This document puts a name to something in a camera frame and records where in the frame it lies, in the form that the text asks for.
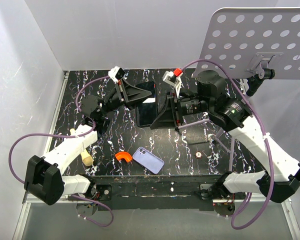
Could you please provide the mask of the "black phone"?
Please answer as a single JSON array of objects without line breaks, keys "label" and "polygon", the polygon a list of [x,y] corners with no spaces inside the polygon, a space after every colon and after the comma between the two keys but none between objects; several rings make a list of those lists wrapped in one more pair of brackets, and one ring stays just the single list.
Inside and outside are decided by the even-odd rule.
[{"label": "black phone", "polygon": [[154,81],[146,81],[137,84],[136,87],[151,92],[151,96],[136,107],[137,126],[149,127],[158,116],[156,85]]}]

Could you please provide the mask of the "lavender phone case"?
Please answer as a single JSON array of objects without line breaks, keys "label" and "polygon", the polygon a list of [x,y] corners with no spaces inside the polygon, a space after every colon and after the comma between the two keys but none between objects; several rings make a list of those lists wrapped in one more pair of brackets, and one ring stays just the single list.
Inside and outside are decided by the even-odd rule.
[{"label": "lavender phone case", "polygon": [[158,174],[163,168],[165,162],[159,157],[146,150],[144,147],[139,147],[132,155],[135,162],[149,170],[152,174]]}]

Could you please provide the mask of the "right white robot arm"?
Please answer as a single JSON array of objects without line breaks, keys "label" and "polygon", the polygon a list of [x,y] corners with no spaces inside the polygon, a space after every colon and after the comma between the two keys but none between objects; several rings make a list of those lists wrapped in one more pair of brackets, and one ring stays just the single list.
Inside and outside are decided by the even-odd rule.
[{"label": "right white robot arm", "polygon": [[226,80],[214,70],[196,78],[197,91],[182,90],[181,97],[167,94],[152,130],[176,129],[183,117],[206,112],[208,119],[243,144],[262,164],[256,173],[224,173],[216,183],[200,193],[207,199],[227,199],[235,193],[257,193],[282,203],[300,187],[300,161],[285,152],[270,136],[262,133],[248,105],[226,94]]}]

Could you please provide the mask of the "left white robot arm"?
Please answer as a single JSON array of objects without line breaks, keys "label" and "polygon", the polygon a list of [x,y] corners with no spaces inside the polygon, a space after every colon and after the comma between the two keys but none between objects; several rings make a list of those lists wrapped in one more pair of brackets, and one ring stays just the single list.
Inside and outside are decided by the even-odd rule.
[{"label": "left white robot arm", "polygon": [[32,156],[28,163],[24,189],[47,205],[55,204],[61,197],[80,194],[85,200],[96,196],[94,181],[84,175],[65,176],[67,167],[90,145],[104,134],[110,121],[107,114],[124,105],[135,107],[152,93],[121,79],[114,85],[109,97],[88,94],[81,99],[82,124],[72,135],[43,156]]}]

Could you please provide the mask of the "small round coin object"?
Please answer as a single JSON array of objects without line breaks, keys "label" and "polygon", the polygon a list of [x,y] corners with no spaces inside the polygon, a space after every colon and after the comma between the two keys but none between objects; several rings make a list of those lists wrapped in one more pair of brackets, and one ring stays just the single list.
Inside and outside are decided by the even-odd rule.
[{"label": "small round coin object", "polygon": [[202,158],[202,153],[201,153],[200,151],[197,151],[197,152],[195,153],[195,157],[196,157],[197,159],[201,159],[201,158]]}]

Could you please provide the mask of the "orange curved pipe piece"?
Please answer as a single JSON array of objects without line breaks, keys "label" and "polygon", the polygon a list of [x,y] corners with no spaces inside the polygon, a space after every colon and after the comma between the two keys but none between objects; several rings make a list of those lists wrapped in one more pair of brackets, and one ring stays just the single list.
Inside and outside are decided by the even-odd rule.
[{"label": "orange curved pipe piece", "polygon": [[126,151],[120,151],[116,153],[114,156],[119,162],[126,161],[127,163],[129,163],[133,160],[133,157]]}]

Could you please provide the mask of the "cream wooden pestle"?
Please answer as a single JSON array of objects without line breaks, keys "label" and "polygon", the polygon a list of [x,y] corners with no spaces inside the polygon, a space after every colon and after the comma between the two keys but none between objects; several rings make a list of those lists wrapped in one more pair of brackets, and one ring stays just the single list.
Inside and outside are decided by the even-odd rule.
[{"label": "cream wooden pestle", "polygon": [[93,165],[93,158],[92,156],[88,153],[88,151],[86,149],[84,149],[84,151],[82,151],[80,153],[81,156],[81,160],[82,163],[86,166],[86,167],[90,167]]}]

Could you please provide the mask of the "perforated music stand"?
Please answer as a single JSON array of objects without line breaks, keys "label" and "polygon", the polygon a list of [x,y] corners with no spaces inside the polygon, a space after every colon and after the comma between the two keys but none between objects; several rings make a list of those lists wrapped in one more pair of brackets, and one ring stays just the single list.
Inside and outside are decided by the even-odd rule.
[{"label": "perforated music stand", "polygon": [[300,7],[229,7],[211,17],[193,76],[217,70],[247,80],[273,69],[250,103],[265,130],[300,161]]}]

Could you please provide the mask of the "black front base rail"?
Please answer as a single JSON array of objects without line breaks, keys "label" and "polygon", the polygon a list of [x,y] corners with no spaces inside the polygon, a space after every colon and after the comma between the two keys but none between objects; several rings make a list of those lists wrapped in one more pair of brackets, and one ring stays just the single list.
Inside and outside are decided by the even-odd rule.
[{"label": "black front base rail", "polygon": [[213,199],[204,190],[220,175],[132,175],[30,177],[24,188],[51,206],[63,196],[83,195],[112,210],[199,209],[213,211]]}]

